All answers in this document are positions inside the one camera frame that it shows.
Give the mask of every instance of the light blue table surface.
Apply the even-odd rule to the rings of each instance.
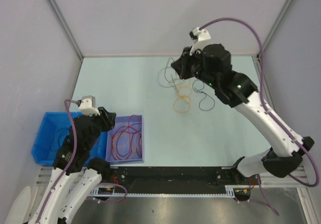
[[[175,112],[174,89],[162,88],[157,83],[157,74],[167,60],[168,57],[115,57],[83,61],[73,99],[93,95],[96,107],[103,106],[117,116],[143,115],[144,163],[126,165],[231,166],[241,156],[252,156],[269,148],[257,129],[222,104],[207,86],[204,91],[216,101],[213,110],[201,111],[198,105],[204,95],[193,92],[190,111]],[[234,70],[247,74],[258,85],[251,57],[232,57],[232,64]],[[163,74],[159,81],[166,84]],[[207,101],[202,106],[211,104]],[[77,111],[77,106],[72,104],[71,110]]]

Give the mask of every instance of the blue plastic bin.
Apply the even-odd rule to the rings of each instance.
[[[81,112],[72,112],[72,118],[81,116]],[[71,126],[66,112],[47,112],[42,120],[39,132],[32,149],[32,155],[37,164],[53,166],[57,150],[62,146],[65,137],[69,134]],[[94,147],[90,151],[90,158],[84,166],[94,157],[106,158],[107,132],[102,132]]]

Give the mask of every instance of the black linear rail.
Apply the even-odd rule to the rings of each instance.
[[[128,193],[225,194],[225,185],[249,184],[221,167],[118,167],[112,173]]]

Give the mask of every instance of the purple tray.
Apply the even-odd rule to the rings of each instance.
[[[134,135],[131,134],[132,137],[132,148],[131,151],[129,149],[129,134],[125,133],[123,136],[119,137],[118,140],[118,153],[116,154],[116,147],[115,147],[115,141],[112,151],[112,137],[117,132],[117,130],[120,128],[121,131],[124,130],[124,126],[128,126],[128,121],[130,119],[129,125],[133,125],[132,127],[136,130],[141,130],[141,148],[138,144],[139,142],[139,134]],[[107,138],[107,148],[106,148],[106,161],[108,161],[110,164],[123,164],[123,163],[130,163],[130,162],[144,162],[144,134],[143,134],[143,119],[141,115],[138,116],[123,116],[123,117],[116,117],[115,120],[115,128],[113,130],[110,130],[108,132],[108,138]]]

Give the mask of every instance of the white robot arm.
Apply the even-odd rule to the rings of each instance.
[[[84,115],[73,120],[75,129],[72,127],[69,129],[69,135],[57,151],[49,185],[28,224],[56,224],[57,221],[58,224],[71,223],[90,191],[102,178],[108,179],[111,175],[110,164],[105,160],[94,158],[89,162],[81,181],[68,195],[70,187],[90,157],[89,152],[100,133],[114,128],[116,118],[115,113],[109,113],[103,107],[96,109],[95,98],[92,96],[83,97],[77,104]],[[75,146],[76,152],[72,159],[75,134],[77,147]]]
[[[181,79],[195,77],[213,88],[222,103],[244,115],[271,145],[263,153],[241,157],[234,167],[245,177],[264,172],[280,178],[290,174],[302,162],[304,152],[299,145],[309,151],[314,144],[312,138],[303,138],[293,131],[265,100],[262,105],[257,86],[245,74],[232,70],[230,52],[221,44],[210,44],[211,36],[206,29],[195,28],[190,36],[194,45],[184,48],[171,67]]]

